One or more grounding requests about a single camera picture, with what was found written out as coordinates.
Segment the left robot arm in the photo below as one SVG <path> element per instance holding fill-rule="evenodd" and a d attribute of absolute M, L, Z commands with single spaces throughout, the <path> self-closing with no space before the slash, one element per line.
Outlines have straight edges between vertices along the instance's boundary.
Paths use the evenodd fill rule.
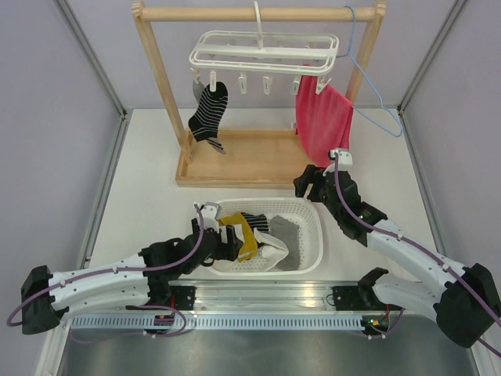
<path fill-rule="evenodd" d="M 48 266 L 33 268 L 20 289 L 23 334 L 50 331 L 82 313 L 171 307 L 172 281 L 216 261 L 235 261 L 243 245 L 240 225 L 202 230 L 194 219 L 192 229 L 184 239 L 153 243 L 135 255 L 95 269 L 55 273 Z"/>

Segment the yellow bear sock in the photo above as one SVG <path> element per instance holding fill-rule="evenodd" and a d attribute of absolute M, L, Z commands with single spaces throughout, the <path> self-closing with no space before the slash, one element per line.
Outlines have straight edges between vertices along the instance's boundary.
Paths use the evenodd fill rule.
<path fill-rule="evenodd" d="M 239 250 L 238 261 L 244 262 L 252 259 L 258 253 L 258 243 L 254 232 L 242 213 L 235 213 L 218 220 L 220 225 L 240 225 L 243 234 L 243 246 Z"/>

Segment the white plastic clip hanger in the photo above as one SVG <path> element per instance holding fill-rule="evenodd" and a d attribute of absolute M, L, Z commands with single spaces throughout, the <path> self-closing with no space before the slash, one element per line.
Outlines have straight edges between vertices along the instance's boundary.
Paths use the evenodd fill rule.
<path fill-rule="evenodd" d="M 339 38 L 334 34 L 264 32 L 261 10 L 254 2 L 256 31 L 208 31 L 195 44 L 189 63 L 195 77 L 209 71 L 210 90 L 216 89 L 218 71 L 237 71 L 238 87 L 247 93 L 247 74 L 263 75 L 264 94 L 271 92 L 275 74 L 293 77 L 291 92 L 297 95 L 304 76 L 316 77 L 315 94 L 330 83 L 326 78 L 335 64 Z"/>

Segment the white sock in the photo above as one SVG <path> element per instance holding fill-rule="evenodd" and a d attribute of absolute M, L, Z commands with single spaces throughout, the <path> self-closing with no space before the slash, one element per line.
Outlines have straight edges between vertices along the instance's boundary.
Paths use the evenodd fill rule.
<path fill-rule="evenodd" d="M 276 267 L 289 255 L 288 247 L 278 238 L 254 229 L 254 238 L 260 244 L 258 256 L 262 259 L 261 272 L 267 272 Z"/>
<path fill-rule="evenodd" d="M 239 264 L 240 262 L 238 260 L 215 260 L 211 268 L 218 273 L 230 273 L 232 268 L 238 266 Z"/>

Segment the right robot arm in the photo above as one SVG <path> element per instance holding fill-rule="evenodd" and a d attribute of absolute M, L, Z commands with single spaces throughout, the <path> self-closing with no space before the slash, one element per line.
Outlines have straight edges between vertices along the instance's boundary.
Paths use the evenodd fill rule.
<path fill-rule="evenodd" d="M 348 172 L 310 164 L 294 179 L 294 191 L 296 197 L 323 204 L 346 237 L 388 257 L 415 278 L 372 269 L 358 282 L 362 306 L 397 306 L 417 313 L 463 348 L 500 323 L 500 297 L 486 267 L 467 267 L 404 236 L 385 213 L 362 200 Z"/>

